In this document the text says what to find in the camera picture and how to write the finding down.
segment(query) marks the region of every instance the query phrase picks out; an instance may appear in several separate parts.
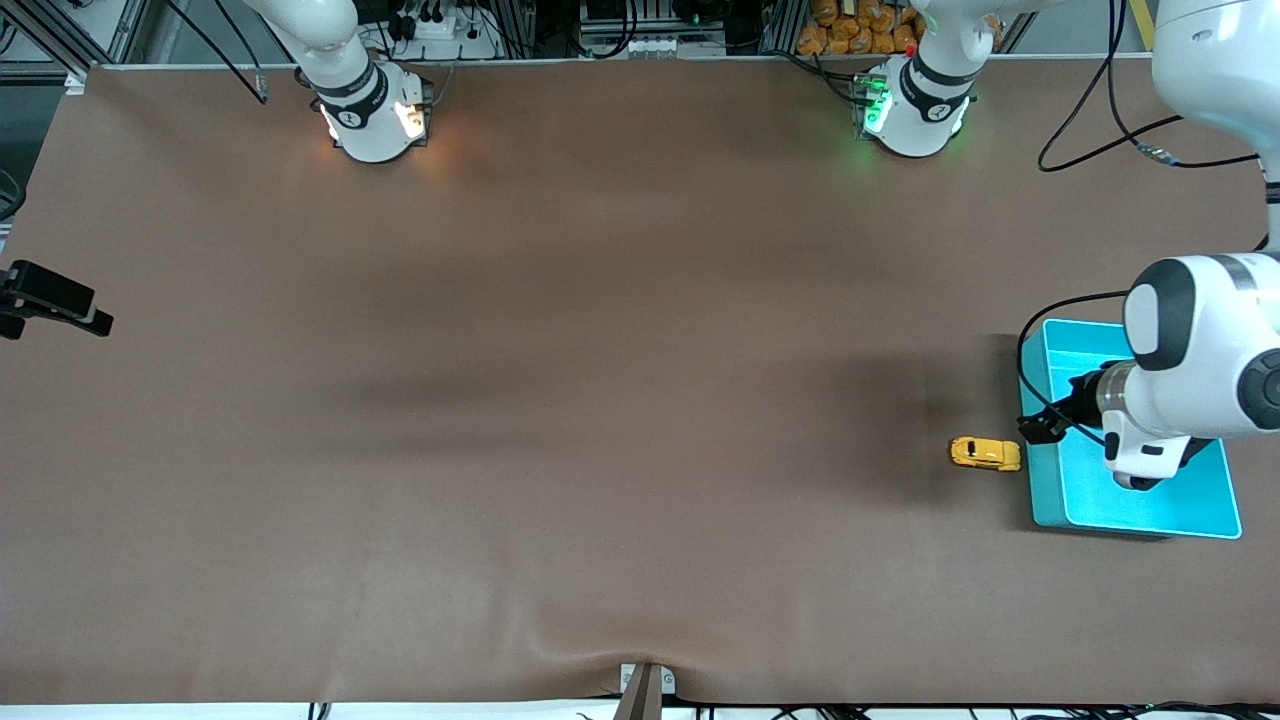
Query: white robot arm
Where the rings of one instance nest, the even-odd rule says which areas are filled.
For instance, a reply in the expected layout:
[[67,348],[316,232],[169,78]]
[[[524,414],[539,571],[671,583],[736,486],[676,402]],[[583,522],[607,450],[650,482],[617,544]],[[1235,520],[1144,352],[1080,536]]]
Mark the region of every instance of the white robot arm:
[[320,97],[329,133],[356,160],[383,163],[426,138],[422,78],[376,63],[352,0],[246,0],[279,36]]
[[969,88],[995,44],[987,15],[1044,10],[1064,0],[911,0],[928,27],[911,58],[869,70],[884,76],[888,102],[865,132],[909,158],[933,155],[960,131]]
[[[1164,0],[1152,73],[1174,110],[1257,150],[1280,232],[1268,174],[1280,168],[1280,1]],[[1073,379],[1069,397],[1021,418],[1028,441],[1060,439],[1061,419],[1101,425],[1116,482],[1148,489],[1210,439],[1280,430],[1280,254],[1160,260],[1129,291],[1124,327],[1134,360]]]

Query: toy car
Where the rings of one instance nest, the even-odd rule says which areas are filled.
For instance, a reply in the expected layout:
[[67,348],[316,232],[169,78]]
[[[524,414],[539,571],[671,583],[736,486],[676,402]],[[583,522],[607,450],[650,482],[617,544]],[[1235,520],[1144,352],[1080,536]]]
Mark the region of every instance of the toy car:
[[951,461],[961,468],[1014,473],[1023,469],[1023,451],[1009,439],[957,437],[951,441]]

